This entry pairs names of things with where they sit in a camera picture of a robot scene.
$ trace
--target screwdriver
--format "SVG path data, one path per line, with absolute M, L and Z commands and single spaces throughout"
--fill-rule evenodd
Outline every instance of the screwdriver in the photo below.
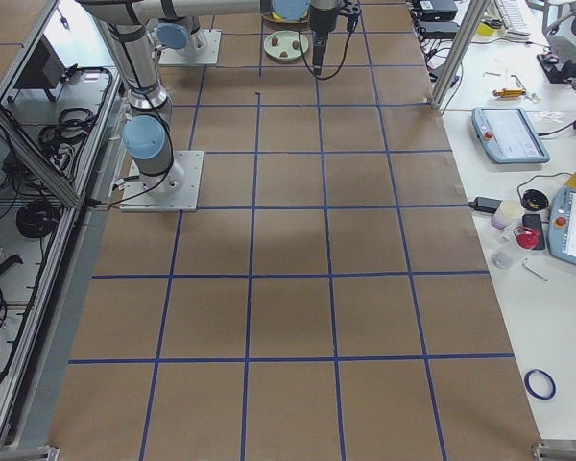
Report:
M 517 88 L 517 89 L 494 89 L 492 91 L 492 95 L 495 98 L 519 98 L 520 96 L 524 96 L 527 94 L 525 88 Z

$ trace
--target white cup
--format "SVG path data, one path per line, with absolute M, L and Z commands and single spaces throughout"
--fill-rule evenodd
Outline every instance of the white cup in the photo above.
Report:
M 505 229 L 514 221 L 522 218 L 525 213 L 519 202 L 514 200 L 504 200 L 491 218 L 491 224 L 498 229 Z

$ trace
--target tablet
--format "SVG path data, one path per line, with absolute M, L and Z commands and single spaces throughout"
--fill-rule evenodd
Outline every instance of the tablet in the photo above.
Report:
M 562 188 L 550 208 L 550 254 L 576 264 L 576 189 Z
M 527 113 L 522 108 L 476 108 L 473 128 L 495 163 L 546 163 L 550 160 Z

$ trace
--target keyboard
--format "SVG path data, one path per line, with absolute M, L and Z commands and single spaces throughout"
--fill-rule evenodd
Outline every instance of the keyboard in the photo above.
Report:
M 520 1 L 524 0 L 492 0 L 491 5 L 502 22 L 500 34 L 509 40 L 527 41 L 531 33 L 522 17 Z

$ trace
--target black remote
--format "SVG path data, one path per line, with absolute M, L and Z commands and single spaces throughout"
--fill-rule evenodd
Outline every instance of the black remote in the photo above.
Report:
M 540 233 L 540 240 L 538 241 L 538 245 L 536 245 L 533 250 L 543 250 L 546 248 L 546 238 L 544 237 L 544 231 L 541 228 L 541 218 L 538 214 L 523 214 L 522 225 Z

